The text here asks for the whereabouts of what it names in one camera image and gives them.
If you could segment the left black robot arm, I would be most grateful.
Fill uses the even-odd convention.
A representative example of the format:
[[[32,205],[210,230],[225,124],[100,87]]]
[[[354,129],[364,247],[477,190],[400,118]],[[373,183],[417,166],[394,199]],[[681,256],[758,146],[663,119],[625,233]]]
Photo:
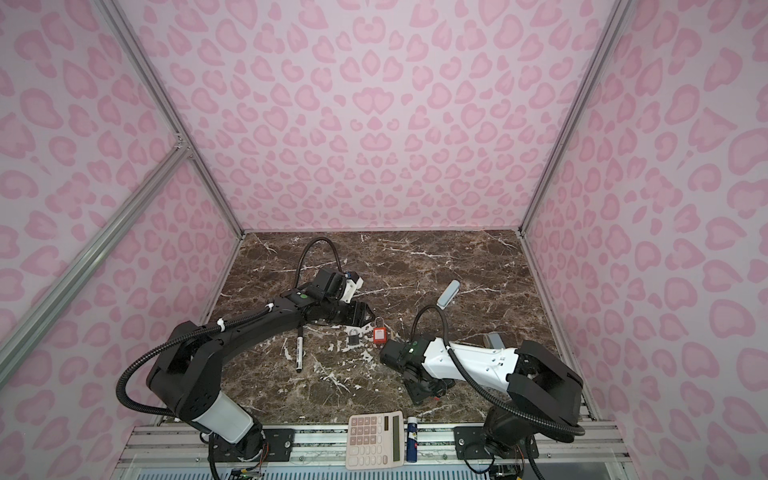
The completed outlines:
[[[322,268],[313,280],[280,294],[261,310],[205,327],[182,323],[157,354],[147,386],[171,415],[251,460],[263,449],[263,427],[222,392],[224,367],[254,345],[307,324],[367,325],[373,320],[371,308],[353,298],[362,284],[355,272]]]

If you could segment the red padlock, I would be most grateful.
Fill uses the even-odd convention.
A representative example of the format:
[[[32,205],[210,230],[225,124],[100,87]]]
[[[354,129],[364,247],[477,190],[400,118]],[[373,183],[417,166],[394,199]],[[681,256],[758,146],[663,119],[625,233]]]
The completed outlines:
[[[372,332],[372,341],[375,345],[384,345],[388,340],[388,331],[381,320],[375,322]]]

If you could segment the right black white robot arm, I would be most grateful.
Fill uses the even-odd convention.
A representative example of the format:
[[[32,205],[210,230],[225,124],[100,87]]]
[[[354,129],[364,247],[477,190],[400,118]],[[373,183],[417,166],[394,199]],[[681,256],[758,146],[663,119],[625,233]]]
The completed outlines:
[[[389,340],[380,361],[401,375],[416,405],[465,381],[491,404],[482,438],[483,448],[494,456],[511,457],[537,434],[561,443],[584,434],[579,425],[582,378],[535,341],[490,349],[432,336]]]

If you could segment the small grey padlock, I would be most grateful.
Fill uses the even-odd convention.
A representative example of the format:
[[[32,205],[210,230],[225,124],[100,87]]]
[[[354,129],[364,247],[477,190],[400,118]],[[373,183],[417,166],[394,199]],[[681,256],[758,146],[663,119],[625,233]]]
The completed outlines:
[[[360,344],[361,331],[356,327],[349,327],[346,329],[347,333],[347,345],[352,347]]]

